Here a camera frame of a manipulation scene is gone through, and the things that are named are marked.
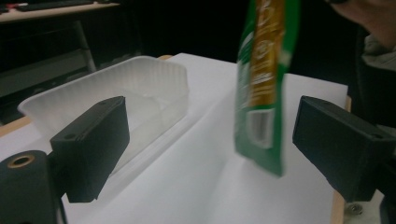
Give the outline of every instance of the green packet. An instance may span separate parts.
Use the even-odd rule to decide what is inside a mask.
[[[283,174],[282,79],[299,23],[298,0],[250,0],[238,53],[236,151]]]

